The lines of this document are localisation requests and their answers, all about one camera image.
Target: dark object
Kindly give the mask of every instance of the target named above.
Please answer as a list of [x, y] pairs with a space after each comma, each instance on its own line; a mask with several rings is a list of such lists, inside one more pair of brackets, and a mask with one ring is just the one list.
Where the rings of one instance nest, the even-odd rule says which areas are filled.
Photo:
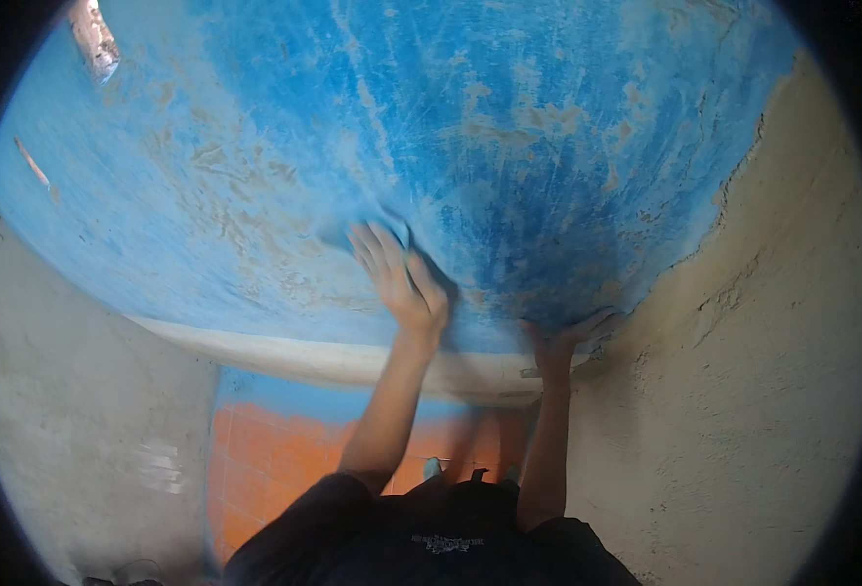
[[[108, 580], [99, 580], [98, 578], [84, 578], [82, 580], [82, 586], [116, 586], [115, 582], [110, 582]], [[128, 586], [164, 586], [161, 582], [157, 580], [144, 580], [140, 582], [132, 582]]]

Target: blue cloth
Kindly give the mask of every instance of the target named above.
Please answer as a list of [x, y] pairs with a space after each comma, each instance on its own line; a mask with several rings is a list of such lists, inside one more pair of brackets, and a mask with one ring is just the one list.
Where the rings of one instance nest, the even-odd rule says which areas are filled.
[[324, 244], [352, 254], [353, 245], [347, 238], [352, 233], [349, 226], [369, 222], [378, 224], [394, 234], [404, 249], [409, 250], [414, 247], [411, 241], [411, 228], [408, 228], [404, 218], [381, 205], [359, 206], [327, 218], [316, 230], [316, 236]]

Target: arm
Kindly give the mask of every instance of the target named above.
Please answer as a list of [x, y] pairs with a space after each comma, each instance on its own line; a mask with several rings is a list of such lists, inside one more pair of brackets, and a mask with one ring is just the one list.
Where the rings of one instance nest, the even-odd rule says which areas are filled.
[[525, 324], [535, 347], [535, 363], [542, 373], [544, 392], [516, 506], [516, 525], [522, 532], [564, 517], [568, 497], [570, 359], [580, 342], [610, 333], [620, 317], [612, 310], [601, 311], [562, 331], [550, 342], [538, 326]]
[[339, 468], [378, 496], [404, 457], [421, 383], [447, 324], [447, 295], [421, 257], [404, 253], [398, 240], [382, 228], [354, 227], [349, 240], [357, 262], [399, 325], [389, 362]]

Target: scratched surface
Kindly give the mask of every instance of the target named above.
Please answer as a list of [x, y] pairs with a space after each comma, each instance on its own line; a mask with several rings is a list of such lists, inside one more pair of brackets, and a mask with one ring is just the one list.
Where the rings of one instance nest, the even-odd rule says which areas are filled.
[[[460, 288], [450, 343], [631, 310], [694, 252], [799, 39], [765, 2], [102, 1], [0, 124], [0, 213], [124, 313], [385, 345], [326, 226], [379, 205]], [[45, 188], [14, 136], [49, 179]]]

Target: shoe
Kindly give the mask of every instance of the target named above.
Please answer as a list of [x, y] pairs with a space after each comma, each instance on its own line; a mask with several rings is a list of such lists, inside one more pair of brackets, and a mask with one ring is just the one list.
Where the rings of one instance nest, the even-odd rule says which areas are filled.
[[440, 460], [437, 458], [428, 458], [428, 461], [424, 463], [423, 470], [421, 470], [421, 478], [424, 480], [443, 474], [444, 471], [440, 468]]

